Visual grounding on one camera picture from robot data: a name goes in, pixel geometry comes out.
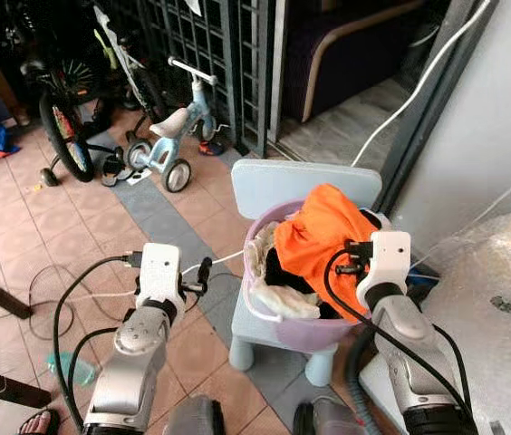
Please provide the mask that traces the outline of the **purple laundry basket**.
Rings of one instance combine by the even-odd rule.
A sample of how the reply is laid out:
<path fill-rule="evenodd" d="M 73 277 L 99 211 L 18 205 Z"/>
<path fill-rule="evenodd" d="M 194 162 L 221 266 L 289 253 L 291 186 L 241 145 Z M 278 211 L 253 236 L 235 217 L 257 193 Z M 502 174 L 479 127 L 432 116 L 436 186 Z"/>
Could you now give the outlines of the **purple laundry basket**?
<path fill-rule="evenodd" d="M 252 299 L 248 306 L 247 296 L 251 285 L 256 282 L 255 266 L 248 258 L 240 282 L 237 311 L 232 316 L 232 334 L 247 343 L 272 345 L 300 353 L 331 351 L 358 322 L 335 319 L 279 319 L 266 311 L 264 304 Z"/>

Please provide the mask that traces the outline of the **light blue plastic chair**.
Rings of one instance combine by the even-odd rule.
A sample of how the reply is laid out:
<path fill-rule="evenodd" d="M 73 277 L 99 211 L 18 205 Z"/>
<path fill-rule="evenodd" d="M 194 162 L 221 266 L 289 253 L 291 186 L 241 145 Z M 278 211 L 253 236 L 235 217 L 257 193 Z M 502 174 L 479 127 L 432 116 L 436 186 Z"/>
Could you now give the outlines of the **light blue plastic chair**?
<path fill-rule="evenodd" d="M 239 214 L 253 219 L 245 243 L 267 225 L 287 218 L 302 206 L 314 187 L 334 185 L 356 206 L 371 206 L 382 190 L 379 171 L 355 169 L 334 163 L 314 163 L 275 159 L 240 159 L 230 171 Z M 240 372 L 255 364 L 255 347 L 231 334 L 229 363 Z M 330 384 L 338 343 L 331 351 L 301 353 L 308 359 L 303 374 L 316 388 Z"/>

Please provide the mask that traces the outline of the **orange garment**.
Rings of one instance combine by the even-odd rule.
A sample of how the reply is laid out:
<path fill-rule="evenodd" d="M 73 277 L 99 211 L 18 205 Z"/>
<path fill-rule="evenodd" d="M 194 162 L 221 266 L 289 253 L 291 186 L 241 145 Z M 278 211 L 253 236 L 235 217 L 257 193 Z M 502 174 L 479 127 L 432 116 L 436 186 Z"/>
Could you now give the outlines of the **orange garment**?
<path fill-rule="evenodd" d="M 351 320 L 351 312 L 326 294 L 327 262 L 345 247 L 346 240 L 366 243 L 371 240 L 371 233 L 379 231 L 384 223 L 374 212 L 356 206 L 334 185 L 321 185 L 309 192 L 295 216 L 275 229 L 274 247 L 287 272 L 304 278 L 319 301 Z"/>

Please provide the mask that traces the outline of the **grey robot left leg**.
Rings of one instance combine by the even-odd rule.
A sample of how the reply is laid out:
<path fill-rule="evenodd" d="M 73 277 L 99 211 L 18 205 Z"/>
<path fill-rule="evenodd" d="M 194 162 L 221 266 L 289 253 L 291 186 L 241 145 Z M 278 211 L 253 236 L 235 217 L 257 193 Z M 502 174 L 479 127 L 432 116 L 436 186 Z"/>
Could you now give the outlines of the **grey robot left leg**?
<path fill-rule="evenodd" d="M 227 435 L 221 403 L 206 394 L 190 395 L 174 407 L 163 435 Z"/>

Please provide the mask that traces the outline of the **grey robot leg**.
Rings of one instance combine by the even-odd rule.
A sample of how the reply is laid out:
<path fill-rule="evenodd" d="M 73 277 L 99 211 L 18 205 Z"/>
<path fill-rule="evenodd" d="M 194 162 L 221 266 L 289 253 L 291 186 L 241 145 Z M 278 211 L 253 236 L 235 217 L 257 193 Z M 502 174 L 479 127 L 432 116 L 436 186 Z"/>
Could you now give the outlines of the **grey robot leg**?
<path fill-rule="evenodd" d="M 292 435 L 368 435 L 368 431 L 350 407 L 318 397 L 296 407 Z"/>
<path fill-rule="evenodd" d="M 206 394 L 190 395 L 174 407 L 163 435 L 227 435 L 221 403 Z"/>

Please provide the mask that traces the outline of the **light blue kids tricycle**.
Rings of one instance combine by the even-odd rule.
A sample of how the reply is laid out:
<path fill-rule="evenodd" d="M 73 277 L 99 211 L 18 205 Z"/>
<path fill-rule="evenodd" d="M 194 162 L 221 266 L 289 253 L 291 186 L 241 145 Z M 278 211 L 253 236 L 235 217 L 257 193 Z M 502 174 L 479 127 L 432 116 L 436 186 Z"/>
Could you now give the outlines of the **light blue kids tricycle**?
<path fill-rule="evenodd" d="M 227 125 L 215 120 L 205 91 L 206 84 L 214 86 L 218 78 L 178 61 L 173 55 L 168 58 L 168 63 L 192 75 L 192 102 L 186 107 L 177 108 L 166 120 L 151 124 L 149 130 L 157 134 L 158 140 L 153 144 L 146 140 L 133 140 L 124 154 L 124 162 L 135 173 L 149 169 L 160 171 L 164 189 L 181 192 L 192 179 L 192 167 L 179 156 L 182 138 L 196 132 L 202 142 L 218 144 L 216 136 Z"/>

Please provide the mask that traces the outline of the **green plastic bottle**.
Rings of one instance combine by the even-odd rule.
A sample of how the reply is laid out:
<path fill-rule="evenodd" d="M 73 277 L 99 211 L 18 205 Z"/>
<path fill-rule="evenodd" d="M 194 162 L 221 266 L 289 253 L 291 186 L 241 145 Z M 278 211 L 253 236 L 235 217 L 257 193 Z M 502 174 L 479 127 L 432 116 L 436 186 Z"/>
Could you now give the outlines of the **green plastic bottle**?
<path fill-rule="evenodd" d="M 97 381 L 98 366 L 77 356 L 76 353 L 60 352 L 57 356 L 48 353 L 45 355 L 44 361 L 50 372 L 61 370 L 63 378 L 71 386 L 77 385 L 85 388 Z"/>

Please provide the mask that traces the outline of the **black metal grille gate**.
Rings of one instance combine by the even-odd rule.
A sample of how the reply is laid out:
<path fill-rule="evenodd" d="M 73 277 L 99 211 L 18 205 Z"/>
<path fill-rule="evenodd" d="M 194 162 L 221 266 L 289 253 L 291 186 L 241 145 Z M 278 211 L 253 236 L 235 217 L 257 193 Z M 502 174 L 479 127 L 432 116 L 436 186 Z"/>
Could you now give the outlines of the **black metal grille gate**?
<path fill-rule="evenodd" d="M 243 156 L 263 158 L 271 140 L 276 0 L 134 0 L 151 53 L 218 78 L 209 92 Z"/>

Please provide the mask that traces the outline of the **black garment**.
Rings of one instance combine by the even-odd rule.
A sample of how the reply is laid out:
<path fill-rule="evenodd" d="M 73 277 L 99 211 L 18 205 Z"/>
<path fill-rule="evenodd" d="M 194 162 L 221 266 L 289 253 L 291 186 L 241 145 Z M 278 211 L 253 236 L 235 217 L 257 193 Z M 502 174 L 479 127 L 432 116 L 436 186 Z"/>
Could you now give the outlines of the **black garment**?
<path fill-rule="evenodd" d="M 281 265 L 276 248 L 269 248 L 266 254 L 266 273 L 264 282 L 267 285 L 290 287 L 303 295 L 313 294 L 314 290 L 304 278 L 287 272 Z"/>

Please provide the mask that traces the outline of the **dark door frame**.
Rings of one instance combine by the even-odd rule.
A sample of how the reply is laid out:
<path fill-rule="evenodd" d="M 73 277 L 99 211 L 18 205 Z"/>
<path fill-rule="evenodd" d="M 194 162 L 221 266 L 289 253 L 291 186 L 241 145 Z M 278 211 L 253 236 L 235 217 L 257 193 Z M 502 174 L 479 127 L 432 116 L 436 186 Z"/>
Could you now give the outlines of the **dark door frame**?
<path fill-rule="evenodd" d="M 397 207 L 401 192 L 429 147 L 432 133 L 499 4 L 500 0 L 451 1 L 451 13 L 462 12 L 469 5 L 470 16 L 457 32 L 443 38 L 438 52 L 426 63 L 411 101 L 398 111 L 395 140 L 382 165 L 382 190 L 372 210 L 391 214 Z"/>

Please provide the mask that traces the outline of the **white cloth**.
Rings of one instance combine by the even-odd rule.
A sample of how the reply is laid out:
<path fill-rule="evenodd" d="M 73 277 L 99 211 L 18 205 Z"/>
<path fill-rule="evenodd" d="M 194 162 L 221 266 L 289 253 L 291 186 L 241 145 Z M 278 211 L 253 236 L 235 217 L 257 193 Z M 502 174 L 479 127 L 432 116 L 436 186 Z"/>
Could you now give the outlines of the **white cloth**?
<path fill-rule="evenodd" d="M 272 247 L 274 243 L 269 239 L 252 239 L 244 244 L 248 294 L 264 304 L 269 316 L 282 316 L 284 319 L 321 318 L 317 294 L 303 295 L 290 287 L 267 285 L 264 282 L 266 254 Z"/>

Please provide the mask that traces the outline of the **dark flip-flop sandal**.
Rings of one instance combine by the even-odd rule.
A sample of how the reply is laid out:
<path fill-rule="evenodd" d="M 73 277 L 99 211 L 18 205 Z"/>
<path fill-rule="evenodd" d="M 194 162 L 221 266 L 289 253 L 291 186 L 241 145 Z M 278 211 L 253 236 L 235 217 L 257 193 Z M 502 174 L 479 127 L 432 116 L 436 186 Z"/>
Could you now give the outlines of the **dark flip-flop sandal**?
<path fill-rule="evenodd" d="M 43 409 L 24 420 L 16 435 L 58 435 L 60 426 L 61 417 L 58 411 Z"/>

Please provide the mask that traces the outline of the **black kids bicycle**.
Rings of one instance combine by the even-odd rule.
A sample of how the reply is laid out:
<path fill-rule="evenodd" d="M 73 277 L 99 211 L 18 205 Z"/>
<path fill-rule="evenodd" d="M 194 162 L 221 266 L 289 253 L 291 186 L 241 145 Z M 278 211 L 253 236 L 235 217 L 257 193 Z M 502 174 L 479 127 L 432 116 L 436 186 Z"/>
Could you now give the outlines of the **black kids bicycle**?
<path fill-rule="evenodd" d="M 52 162 L 40 170 L 45 186 L 60 186 L 53 173 L 57 163 L 79 182 L 92 181 L 100 170 L 93 150 L 106 154 L 105 163 L 121 160 L 123 150 L 115 142 L 90 143 L 91 138 L 111 127 L 116 99 L 87 63 L 34 41 L 26 46 L 26 62 L 20 71 L 41 92 L 37 108 L 45 136 L 55 150 Z"/>

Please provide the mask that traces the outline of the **white green bicycle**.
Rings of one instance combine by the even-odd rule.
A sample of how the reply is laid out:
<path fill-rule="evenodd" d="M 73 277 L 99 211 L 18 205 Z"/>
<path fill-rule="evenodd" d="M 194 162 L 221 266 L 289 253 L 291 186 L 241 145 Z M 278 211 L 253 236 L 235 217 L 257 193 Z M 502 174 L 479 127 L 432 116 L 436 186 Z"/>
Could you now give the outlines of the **white green bicycle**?
<path fill-rule="evenodd" d="M 169 116 L 169 108 L 163 95 L 152 80 L 152 75 L 144 63 L 137 61 L 127 50 L 120 38 L 110 27 L 110 18 L 99 8 L 97 0 L 87 0 L 92 8 L 95 22 L 100 29 L 100 42 L 105 46 L 105 53 L 113 53 L 111 67 L 122 71 L 127 80 L 129 91 L 134 96 L 137 108 L 151 121 L 163 121 Z"/>

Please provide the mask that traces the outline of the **bubble wrapped washing machine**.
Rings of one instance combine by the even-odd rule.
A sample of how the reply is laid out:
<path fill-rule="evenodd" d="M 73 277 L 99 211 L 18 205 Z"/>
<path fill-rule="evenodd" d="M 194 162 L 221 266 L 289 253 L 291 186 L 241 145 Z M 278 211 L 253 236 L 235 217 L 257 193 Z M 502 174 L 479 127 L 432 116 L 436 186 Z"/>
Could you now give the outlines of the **bubble wrapped washing machine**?
<path fill-rule="evenodd" d="M 451 237 L 435 266 L 441 281 L 424 312 L 461 349 L 480 431 L 491 434 L 498 423 L 511 435 L 511 314 L 490 303 L 492 295 L 511 295 L 511 214 Z"/>

